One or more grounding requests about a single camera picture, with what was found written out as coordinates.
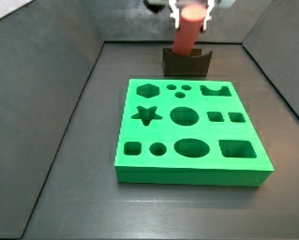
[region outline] circular hole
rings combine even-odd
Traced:
[[[183,85],[182,88],[183,88],[183,90],[187,90],[187,91],[191,89],[191,87],[189,85]]]
[[[178,98],[183,98],[183,97],[186,96],[186,94],[185,94],[185,93],[181,93],[181,92],[178,92],[178,93],[175,93],[175,96],[177,96]]]
[[[163,156],[167,152],[167,147],[157,142],[150,146],[150,152],[155,155],[155,156]]]
[[[199,116],[194,109],[179,107],[171,110],[170,118],[181,126],[191,126],[198,122]]]
[[[201,158],[210,152],[209,145],[198,139],[182,139],[174,144],[175,152],[189,158]]]
[[[177,89],[177,86],[175,86],[174,84],[170,84],[170,85],[167,86],[167,88],[169,88],[169,90],[175,90],[175,89]]]

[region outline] rectangular hole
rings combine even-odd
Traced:
[[[223,114],[221,112],[207,112],[209,119],[211,122],[223,122]]]
[[[229,112],[230,115],[230,121],[234,123],[245,123],[245,115],[241,114],[240,112]]]
[[[225,158],[257,158],[249,141],[221,140],[219,145]]]
[[[125,143],[125,154],[130,156],[138,156],[142,153],[141,142],[126,142]]]

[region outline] star-shaped hole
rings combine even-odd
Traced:
[[[142,106],[137,107],[138,114],[135,114],[131,119],[141,119],[145,126],[150,125],[151,120],[161,120],[163,117],[155,113],[157,107],[145,108]]]

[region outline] gray wall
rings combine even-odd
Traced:
[[[199,41],[242,43],[272,0],[237,0],[232,8],[217,7],[211,12],[210,29]],[[170,9],[153,14],[143,0],[82,0],[107,41],[174,40]]]
[[[276,0],[244,42],[299,116],[299,0]]]
[[[20,237],[103,40],[75,0],[0,22],[0,237]]]

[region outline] green foam block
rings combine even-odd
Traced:
[[[131,79],[119,182],[260,187],[274,171],[232,82]]]

